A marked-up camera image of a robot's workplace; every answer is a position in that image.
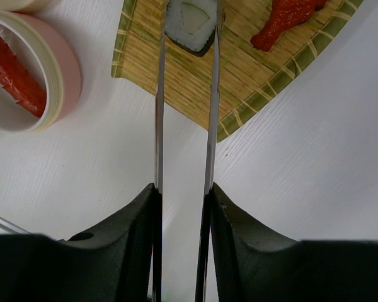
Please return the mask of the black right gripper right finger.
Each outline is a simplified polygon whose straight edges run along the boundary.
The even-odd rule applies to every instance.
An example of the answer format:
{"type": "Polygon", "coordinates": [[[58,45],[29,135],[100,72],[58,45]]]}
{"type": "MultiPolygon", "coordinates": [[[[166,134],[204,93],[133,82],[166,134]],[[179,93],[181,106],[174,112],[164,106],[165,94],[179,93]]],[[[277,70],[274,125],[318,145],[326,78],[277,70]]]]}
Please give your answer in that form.
{"type": "Polygon", "coordinates": [[[272,230],[214,185],[220,301],[378,301],[377,240],[301,240],[272,230]]]}

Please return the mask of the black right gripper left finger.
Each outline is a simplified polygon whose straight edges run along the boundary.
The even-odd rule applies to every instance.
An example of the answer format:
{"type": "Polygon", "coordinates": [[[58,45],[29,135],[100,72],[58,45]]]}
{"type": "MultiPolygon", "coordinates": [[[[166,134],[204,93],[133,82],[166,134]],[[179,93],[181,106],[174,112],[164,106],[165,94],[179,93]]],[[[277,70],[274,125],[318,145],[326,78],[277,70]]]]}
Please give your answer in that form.
{"type": "Polygon", "coordinates": [[[68,240],[0,235],[0,301],[159,301],[161,197],[137,197],[68,240]]]}

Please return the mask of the red toy sausage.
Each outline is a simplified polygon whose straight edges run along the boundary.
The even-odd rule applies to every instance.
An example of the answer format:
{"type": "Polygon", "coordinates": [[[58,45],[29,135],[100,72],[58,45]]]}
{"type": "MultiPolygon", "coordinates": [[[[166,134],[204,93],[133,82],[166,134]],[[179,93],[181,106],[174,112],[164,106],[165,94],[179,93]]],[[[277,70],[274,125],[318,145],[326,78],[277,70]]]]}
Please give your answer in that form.
{"type": "Polygon", "coordinates": [[[30,75],[1,37],[0,84],[16,104],[37,118],[42,117],[47,102],[46,91],[30,75]]]}

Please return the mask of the green sushi roll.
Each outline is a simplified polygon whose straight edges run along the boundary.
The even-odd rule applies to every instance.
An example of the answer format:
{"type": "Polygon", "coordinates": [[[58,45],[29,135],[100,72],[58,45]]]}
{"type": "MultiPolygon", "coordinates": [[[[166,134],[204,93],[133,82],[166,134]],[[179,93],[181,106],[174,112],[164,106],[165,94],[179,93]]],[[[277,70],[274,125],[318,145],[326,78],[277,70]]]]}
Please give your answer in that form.
{"type": "Polygon", "coordinates": [[[217,1],[172,0],[166,8],[165,34],[184,51],[203,57],[214,42],[217,1]]]}

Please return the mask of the pink lunch box bowl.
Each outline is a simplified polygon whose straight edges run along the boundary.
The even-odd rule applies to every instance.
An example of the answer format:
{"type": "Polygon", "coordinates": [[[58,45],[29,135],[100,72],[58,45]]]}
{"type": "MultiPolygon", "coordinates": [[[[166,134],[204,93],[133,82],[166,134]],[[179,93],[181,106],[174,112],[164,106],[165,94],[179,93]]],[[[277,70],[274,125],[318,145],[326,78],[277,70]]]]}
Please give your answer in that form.
{"type": "Polygon", "coordinates": [[[1,10],[0,37],[47,93],[45,111],[37,118],[0,84],[0,132],[42,131],[67,116],[79,101],[82,79],[66,40],[40,19],[1,10]]]}

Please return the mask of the yellow lunch box bowl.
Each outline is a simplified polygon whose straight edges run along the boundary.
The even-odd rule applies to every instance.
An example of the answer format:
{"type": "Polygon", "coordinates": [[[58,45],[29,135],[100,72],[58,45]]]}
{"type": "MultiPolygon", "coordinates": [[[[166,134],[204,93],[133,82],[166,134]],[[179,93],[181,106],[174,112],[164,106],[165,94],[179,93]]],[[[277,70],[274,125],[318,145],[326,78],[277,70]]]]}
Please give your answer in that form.
{"type": "Polygon", "coordinates": [[[59,1],[56,0],[30,0],[30,1],[13,1],[6,11],[15,13],[32,14],[37,13],[43,9],[49,8],[59,1]]]}

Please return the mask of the bamboo serving tray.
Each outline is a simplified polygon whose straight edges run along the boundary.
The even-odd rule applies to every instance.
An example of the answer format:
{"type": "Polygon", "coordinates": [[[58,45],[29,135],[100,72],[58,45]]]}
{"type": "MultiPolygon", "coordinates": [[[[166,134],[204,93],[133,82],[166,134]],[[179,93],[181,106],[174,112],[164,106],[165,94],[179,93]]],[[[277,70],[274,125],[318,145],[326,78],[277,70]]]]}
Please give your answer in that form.
{"type": "MultiPolygon", "coordinates": [[[[335,39],[360,1],[328,1],[304,24],[286,31],[269,52],[250,38],[266,22],[270,1],[227,1],[220,42],[218,141],[243,126],[299,76],[335,39]]],[[[111,75],[156,90],[161,1],[125,1],[111,75]]],[[[166,41],[165,101],[202,127],[209,122],[212,53],[194,56],[166,41]]]]}

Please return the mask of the aluminium mounting rail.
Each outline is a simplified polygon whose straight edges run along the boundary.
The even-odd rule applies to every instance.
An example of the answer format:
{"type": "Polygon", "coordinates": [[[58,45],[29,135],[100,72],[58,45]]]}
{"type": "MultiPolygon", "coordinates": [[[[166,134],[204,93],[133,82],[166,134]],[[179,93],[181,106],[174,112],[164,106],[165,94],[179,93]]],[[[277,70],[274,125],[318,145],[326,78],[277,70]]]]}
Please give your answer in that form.
{"type": "Polygon", "coordinates": [[[0,217],[0,235],[25,235],[28,231],[0,217]]]}

